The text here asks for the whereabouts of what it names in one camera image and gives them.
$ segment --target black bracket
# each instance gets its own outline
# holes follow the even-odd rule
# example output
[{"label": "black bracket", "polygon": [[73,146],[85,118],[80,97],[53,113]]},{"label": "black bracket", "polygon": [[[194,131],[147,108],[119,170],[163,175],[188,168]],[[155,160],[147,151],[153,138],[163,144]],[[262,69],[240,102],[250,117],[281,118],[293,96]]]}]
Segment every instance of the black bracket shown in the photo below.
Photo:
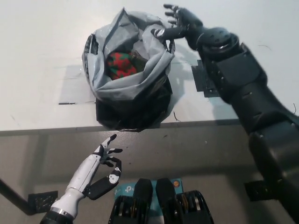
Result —
[{"label": "black bracket", "polygon": [[265,181],[245,183],[245,190],[251,202],[275,199],[271,188]]},{"label": "black bracket", "polygon": [[197,92],[204,92],[206,98],[219,97],[219,93],[214,83],[209,78],[201,60],[197,60],[198,65],[192,66],[192,73]]},{"label": "black bracket", "polygon": [[52,204],[58,198],[58,191],[28,195],[28,204],[36,213],[50,211]]},{"label": "black bracket", "polygon": [[0,194],[28,216],[49,211],[51,205],[58,198],[58,191],[52,191],[40,194],[30,194],[28,195],[28,201],[26,201],[1,179]]}]

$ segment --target orange logo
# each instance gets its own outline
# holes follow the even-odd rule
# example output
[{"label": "orange logo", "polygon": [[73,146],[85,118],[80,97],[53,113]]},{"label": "orange logo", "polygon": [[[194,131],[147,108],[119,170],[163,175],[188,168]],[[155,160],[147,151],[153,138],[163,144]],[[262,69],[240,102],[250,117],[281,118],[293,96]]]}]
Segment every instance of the orange logo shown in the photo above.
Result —
[{"label": "orange logo", "polygon": [[175,188],[178,188],[179,186],[180,186],[180,183],[179,183],[179,181],[174,181],[173,182],[173,186],[175,187]]}]

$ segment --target white table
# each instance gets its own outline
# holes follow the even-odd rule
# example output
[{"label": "white table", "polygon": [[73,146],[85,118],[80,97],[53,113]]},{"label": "white table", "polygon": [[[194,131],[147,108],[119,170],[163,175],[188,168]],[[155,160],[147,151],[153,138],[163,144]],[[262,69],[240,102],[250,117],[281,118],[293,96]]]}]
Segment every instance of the white table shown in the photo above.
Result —
[{"label": "white table", "polygon": [[[269,87],[291,111],[299,106],[299,1],[173,0],[207,27],[239,35],[269,77]],[[95,105],[58,105],[67,73],[84,77],[81,54],[87,37],[112,21],[123,6],[165,18],[160,0],[3,0],[1,21],[0,135],[100,131]],[[161,127],[197,126],[236,120],[219,98],[197,92],[191,66],[199,58],[177,41],[171,66],[173,112]]]}]

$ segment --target bag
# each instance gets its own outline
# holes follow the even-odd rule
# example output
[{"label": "bag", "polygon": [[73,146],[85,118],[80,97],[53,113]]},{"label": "bag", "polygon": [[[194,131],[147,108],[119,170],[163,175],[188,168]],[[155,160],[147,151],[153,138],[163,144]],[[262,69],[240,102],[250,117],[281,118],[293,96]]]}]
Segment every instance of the bag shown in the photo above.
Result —
[{"label": "bag", "polygon": [[[141,131],[165,118],[172,95],[167,75],[175,46],[171,41],[168,49],[151,30],[169,27],[156,16],[122,9],[111,24],[88,37],[82,61],[96,97],[99,123],[110,129]],[[133,52],[144,64],[136,74],[112,80],[111,55],[119,52],[126,56]]]}]

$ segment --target gray floor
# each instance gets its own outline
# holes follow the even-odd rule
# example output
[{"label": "gray floor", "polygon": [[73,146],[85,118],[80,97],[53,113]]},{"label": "gray floor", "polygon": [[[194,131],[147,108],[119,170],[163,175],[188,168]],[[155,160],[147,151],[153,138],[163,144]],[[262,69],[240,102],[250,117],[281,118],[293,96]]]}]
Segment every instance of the gray floor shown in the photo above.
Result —
[{"label": "gray floor", "polygon": [[[0,178],[19,194],[58,190],[63,194],[81,161],[111,132],[15,136],[0,138]],[[119,133],[122,182],[138,178],[183,179],[185,191],[204,195],[216,224],[292,224],[276,201],[249,202],[243,184],[260,179],[239,126],[155,129]],[[100,167],[96,178],[109,173]],[[105,224],[113,192],[97,201],[83,200],[77,224]],[[39,223],[43,214],[27,217],[0,196],[0,223]]]}]

